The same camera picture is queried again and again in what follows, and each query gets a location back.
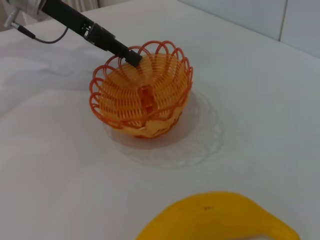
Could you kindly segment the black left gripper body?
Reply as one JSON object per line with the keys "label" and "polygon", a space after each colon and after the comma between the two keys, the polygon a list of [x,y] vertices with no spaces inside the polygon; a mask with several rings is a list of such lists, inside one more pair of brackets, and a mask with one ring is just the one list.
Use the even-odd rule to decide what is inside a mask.
{"label": "black left gripper body", "polygon": [[41,11],[90,41],[87,37],[94,22],[66,3],[61,0],[46,0]]}

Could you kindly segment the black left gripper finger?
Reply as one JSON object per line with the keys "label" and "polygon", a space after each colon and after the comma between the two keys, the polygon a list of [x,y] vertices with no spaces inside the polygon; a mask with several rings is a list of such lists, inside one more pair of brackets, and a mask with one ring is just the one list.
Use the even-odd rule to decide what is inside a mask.
{"label": "black left gripper finger", "polygon": [[109,51],[120,59],[124,59],[133,67],[140,64],[142,56],[116,40],[115,36],[94,23],[88,31],[86,40],[104,51]]}

